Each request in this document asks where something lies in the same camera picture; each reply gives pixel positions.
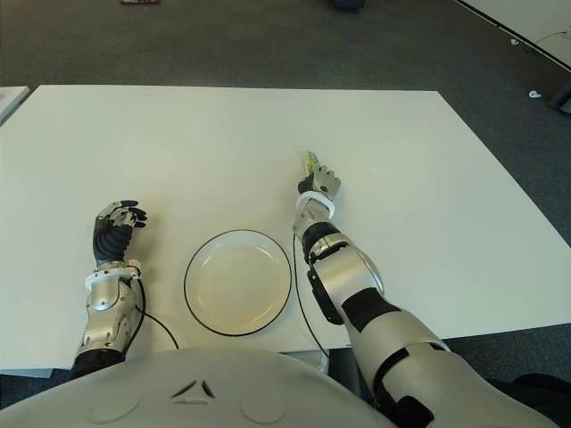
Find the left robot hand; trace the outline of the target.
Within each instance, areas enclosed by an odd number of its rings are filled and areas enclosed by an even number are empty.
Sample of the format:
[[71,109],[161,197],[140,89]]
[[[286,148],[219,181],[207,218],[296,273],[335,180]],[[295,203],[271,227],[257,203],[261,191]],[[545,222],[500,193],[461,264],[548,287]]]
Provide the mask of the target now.
[[133,233],[146,226],[147,213],[138,201],[110,202],[95,217],[92,248],[96,266],[123,263]]

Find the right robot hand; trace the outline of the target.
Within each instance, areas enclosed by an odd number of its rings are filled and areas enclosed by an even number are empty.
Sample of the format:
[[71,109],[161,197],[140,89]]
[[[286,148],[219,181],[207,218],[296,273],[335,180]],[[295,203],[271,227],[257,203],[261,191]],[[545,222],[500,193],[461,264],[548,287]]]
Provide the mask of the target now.
[[335,175],[332,169],[327,166],[316,166],[311,168],[309,175],[298,183],[298,193],[306,193],[309,191],[324,194],[330,201],[337,196],[341,179]]

